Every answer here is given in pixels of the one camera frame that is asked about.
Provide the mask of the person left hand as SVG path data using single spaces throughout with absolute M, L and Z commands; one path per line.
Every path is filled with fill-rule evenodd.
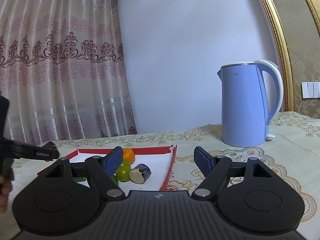
M 1 193 L 0 193 L 0 214 L 6 213 L 8 209 L 9 194 L 12 191 L 12 181 L 14 181 L 14 172 L 10 168 L 5 176 L 1 176 Z

